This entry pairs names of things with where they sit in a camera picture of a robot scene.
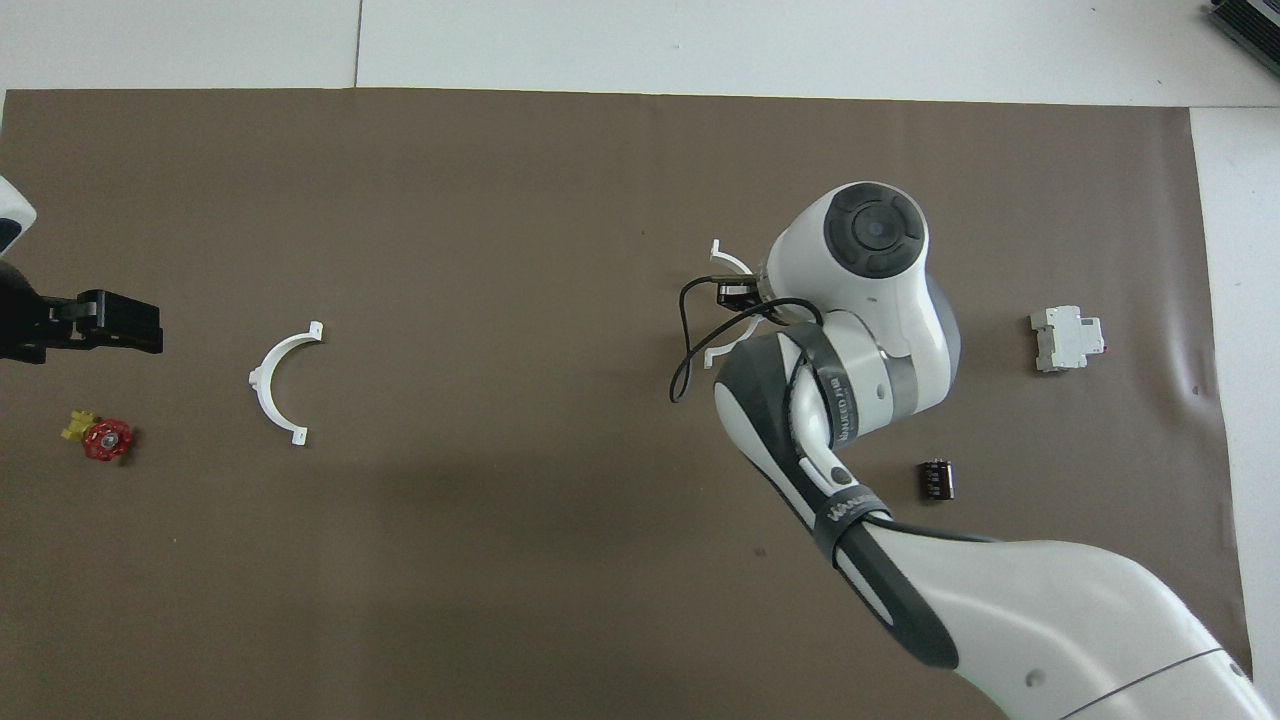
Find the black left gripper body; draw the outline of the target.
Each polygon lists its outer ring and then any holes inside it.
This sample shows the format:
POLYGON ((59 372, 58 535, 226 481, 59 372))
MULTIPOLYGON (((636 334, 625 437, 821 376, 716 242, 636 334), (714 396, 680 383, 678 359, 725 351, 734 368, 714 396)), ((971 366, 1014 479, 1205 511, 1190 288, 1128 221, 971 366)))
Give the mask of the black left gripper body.
POLYGON ((12 264, 1 261, 1 340, 40 341, 50 348, 74 350, 73 299, 37 293, 12 264))

